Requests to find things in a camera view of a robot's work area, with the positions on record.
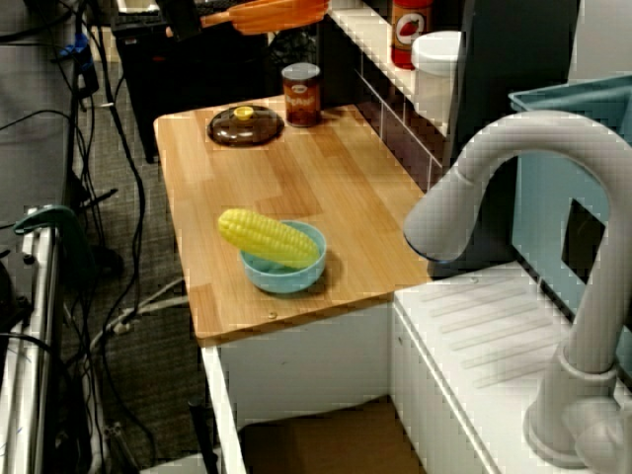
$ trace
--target yellow corn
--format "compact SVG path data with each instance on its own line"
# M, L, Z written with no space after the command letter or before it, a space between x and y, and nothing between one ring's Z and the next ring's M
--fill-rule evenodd
M303 232L247 209L228 209L219 216L219 233L235 247L293 269L320 257L318 246Z

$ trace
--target bottle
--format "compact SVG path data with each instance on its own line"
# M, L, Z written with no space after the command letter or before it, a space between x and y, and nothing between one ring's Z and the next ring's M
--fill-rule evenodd
M413 42L432 29L434 0L393 0L391 60L402 69L414 69Z
M281 71L287 123L313 126L320 122L320 68L297 62Z

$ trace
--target lid knob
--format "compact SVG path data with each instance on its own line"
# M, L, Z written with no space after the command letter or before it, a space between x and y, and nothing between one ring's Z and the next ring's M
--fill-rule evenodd
M252 107L243 106L238 107L234 111L234 115L238 120L248 120L251 119L255 110Z

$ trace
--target orange utensil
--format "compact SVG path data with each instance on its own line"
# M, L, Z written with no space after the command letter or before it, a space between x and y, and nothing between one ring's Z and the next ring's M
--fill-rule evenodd
M319 22L327 13L329 0L255 0L225 12L200 17L203 28L232 22L242 35L260 35ZM167 36L173 35L170 28Z

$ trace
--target gray faucet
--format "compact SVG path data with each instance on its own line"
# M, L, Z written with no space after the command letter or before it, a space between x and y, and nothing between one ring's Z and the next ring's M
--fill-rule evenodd
M496 170L527 151L561 154L605 189L608 224L569 338L551 359L524 436L543 459L599 474L632 473L632 403L613 398L615 351L632 299L632 147L609 128L553 111L515 114L480 130L454 166L411 210L409 244L433 261L459 257Z

